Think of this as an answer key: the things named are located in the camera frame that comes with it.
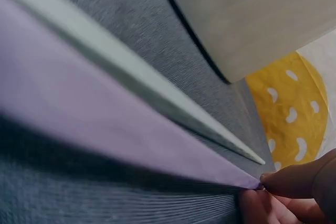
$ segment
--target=yellow circle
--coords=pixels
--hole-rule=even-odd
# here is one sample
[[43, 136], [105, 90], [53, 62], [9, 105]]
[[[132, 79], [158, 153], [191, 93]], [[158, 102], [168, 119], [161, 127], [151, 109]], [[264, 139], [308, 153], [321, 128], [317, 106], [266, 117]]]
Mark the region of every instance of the yellow circle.
[[267, 140], [274, 140], [274, 162], [284, 168], [314, 160], [328, 120], [327, 92], [315, 67], [293, 52], [246, 81]]

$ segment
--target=gray fabric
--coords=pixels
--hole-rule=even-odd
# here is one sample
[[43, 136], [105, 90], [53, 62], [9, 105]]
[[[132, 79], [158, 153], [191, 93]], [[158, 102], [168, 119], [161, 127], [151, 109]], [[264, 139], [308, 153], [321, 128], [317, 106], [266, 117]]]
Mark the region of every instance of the gray fabric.
[[[219, 79], [167, 0], [72, 1], [223, 123], [267, 164], [260, 166], [197, 136], [200, 141], [255, 177], [274, 169], [245, 81], [228, 86]], [[11, 123], [3, 121], [1, 127], [1, 133], [6, 134], [0, 142], [1, 223], [238, 221], [234, 196], [218, 187], [180, 180], [173, 183], [162, 176], [152, 180], [145, 172], [62, 146], [42, 144], [40, 136]], [[124, 176], [116, 177], [118, 171], [123, 171]]]

